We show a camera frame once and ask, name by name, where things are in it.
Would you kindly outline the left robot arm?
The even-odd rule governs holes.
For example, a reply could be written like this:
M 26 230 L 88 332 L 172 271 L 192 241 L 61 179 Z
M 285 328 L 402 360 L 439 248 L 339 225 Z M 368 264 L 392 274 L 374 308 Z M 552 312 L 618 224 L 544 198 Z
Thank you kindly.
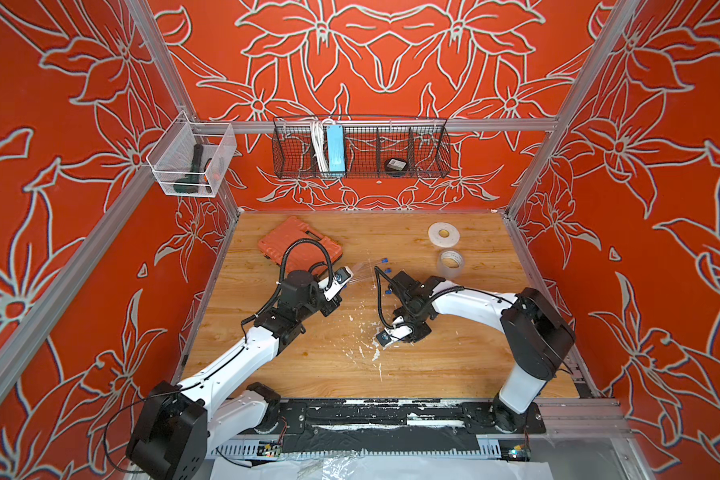
M 321 281 L 303 270 L 281 279 L 238 343 L 179 383 L 155 386 L 126 447 L 127 459 L 153 479 L 190 479 L 210 451 L 245 430 L 275 423 L 278 394 L 261 383 L 241 395 L 236 390 L 304 333 L 306 319 L 335 311 L 352 277 L 342 267 Z

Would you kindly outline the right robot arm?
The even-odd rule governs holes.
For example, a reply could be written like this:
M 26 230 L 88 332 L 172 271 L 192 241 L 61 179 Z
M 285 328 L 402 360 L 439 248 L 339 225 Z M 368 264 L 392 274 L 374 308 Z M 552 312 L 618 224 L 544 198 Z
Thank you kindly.
M 376 281 L 386 282 L 400 301 L 394 318 L 385 318 L 382 296 L 377 310 L 384 331 L 377 336 L 383 345 L 416 343 L 431 332 L 430 320 L 440 315 L 460 317 L 501 333 L 513 356 L 514 366 L 494 399 L 494 411 L 524 415 L 544 387 L 553 379 L 575 345 L 573 328 L 537 289 L 495 293 L 458 285 L 431 276 L 420 282 L 404 271 L 393 277 L 380 272 Z

